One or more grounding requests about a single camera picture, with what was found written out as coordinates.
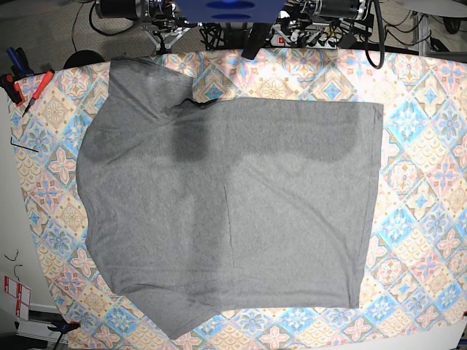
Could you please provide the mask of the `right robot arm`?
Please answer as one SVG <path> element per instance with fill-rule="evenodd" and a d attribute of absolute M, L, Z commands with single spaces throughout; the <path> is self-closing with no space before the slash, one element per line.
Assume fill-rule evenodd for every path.
<path fill-rule="evenodd" d="M 127 28 L 116 32 L 101 30 L 93 17 L 100 19 L 125 19 L 131 22 Z M 105 37 L 127 34 L 138 28 L 149 36 L 158 55 L 171 52 L 172 46 L 190 29 L 198 26 L 182 15 L 174 1 L 96 0 L 88 15 L 90 27 Z"/>

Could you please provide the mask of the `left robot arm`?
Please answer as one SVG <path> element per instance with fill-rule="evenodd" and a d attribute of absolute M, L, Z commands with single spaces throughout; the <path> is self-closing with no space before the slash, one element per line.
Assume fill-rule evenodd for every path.
<path fill-rule="evenodd" d="M 318 18 L 364 20 L 374 10 L 374 19 L 377 22 L 378 44 L 379 44 L 379 63 L 373 62 L 369 53 L 369 39 L 364 39 L 364 51 L 367 61 L 375 68 L 383 67 L 385 61 L 385 32 L 382 20 L 382 12 L 378 1 L 286 1 L 287 6 L 293 11 L 300 13 L 313 21 Z"/>

